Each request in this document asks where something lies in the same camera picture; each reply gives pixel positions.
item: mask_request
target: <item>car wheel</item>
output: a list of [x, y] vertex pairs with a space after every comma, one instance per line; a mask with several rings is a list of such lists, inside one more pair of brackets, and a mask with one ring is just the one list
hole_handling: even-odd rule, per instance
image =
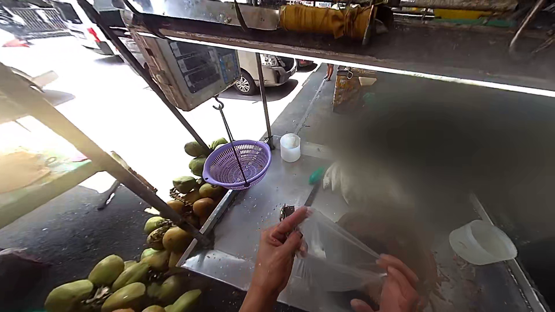
[[234, 87], [243, 95], [254, 95], [257, 91], [254, 79], [243, 69], [241, 69], [241, 77], [239, 77]]

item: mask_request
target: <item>stainless steel counter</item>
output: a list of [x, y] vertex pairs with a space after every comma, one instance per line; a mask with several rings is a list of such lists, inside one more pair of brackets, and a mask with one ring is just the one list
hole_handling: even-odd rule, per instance
[[[240, 192], [215, 225], [213, 249], [193, 251], [182, 267], [247, 290], [260, 232], [279, 221], [283, 204], [302, 205], [312, 188], [308, 184], [310, 174], [331, 162], [321, 145], [307, 143], [301, 150], [303, 155], [293, 163], [281, 160], [279, 150], [273, 151], [265, 178]], [[430, 304], [425, 311], [538, 311], [532, 309], [524, 296], [526, 291], [506, 263], [474, 266], [452, 251], [448, 241], [451, 230], [480, 218], [468, 190], [434, 183], [428, 177], [413, 180], [411, 185], [415, 223], [431, 233], [428, 253], [437, 264], [437, 278], [427, 285]], [[320, 190], [312, 207], [334, 222], [347, 213], [360, 212], [329, 190]], [[278, 300], [311, 309], [308, 290], [298, 284], [290, 283]]]

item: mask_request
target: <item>white van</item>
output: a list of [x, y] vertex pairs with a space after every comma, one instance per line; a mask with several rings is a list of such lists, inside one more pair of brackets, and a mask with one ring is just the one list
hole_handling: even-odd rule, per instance
[[[238, 51], [238, 54], [241, 78], [235, 84], [235, 89], [244, 95], [254, 95], [258, 92], [254, 86], [260, 85], [256, 67], [256, 53]], [[284, 84], [297, 71], [297, 61], [294, 58], [261, 54], [260, 61], [265, 87]]]
[[[99, 5], [99, 3], [105, 1], [108, 1], [109, 5]], [[81, 6], [79, 6], [77, 0], [53, 0], [52, 5], [62, 16], [71, 34], [77, 38], [82, 46], [103, 55], [112, 56], [117, 53], [115, 46], [96, 25], [94, 18], [88, 16]], [[119, 15], [119, 11], [112, 7], [110, 0], [100, 2], [96, 0], [93, 6], [103, 19], [108, 19], [110, 25], [115, 25], [115, 27], [110, 26], [112, 30], [121, 32], [122, 35], [124, 31], [127, 31]]]

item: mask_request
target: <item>plastic bag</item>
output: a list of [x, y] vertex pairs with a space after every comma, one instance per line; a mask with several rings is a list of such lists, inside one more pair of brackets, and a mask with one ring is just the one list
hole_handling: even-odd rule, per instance
[[297, 254], [292, 281], [310, 293], [311, 311], [352, 311], [350, 299], [364, 298], [379, 289], [386, 273], [376, 264], [380, 257], [345, 229], [311, 209], [300, 225], [303, 246]]

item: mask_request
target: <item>plastic colander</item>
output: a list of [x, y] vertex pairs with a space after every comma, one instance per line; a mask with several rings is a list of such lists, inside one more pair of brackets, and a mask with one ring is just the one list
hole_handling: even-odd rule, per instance
[[272, 155], [268, 144], [253, 140], [233, 141], [248, 186], [241, 174], [233, 146], [228, 143], [213, 151], [204, 163], [203, 179], [226, 189], [243, 190], [260, 182], [270, 166]]

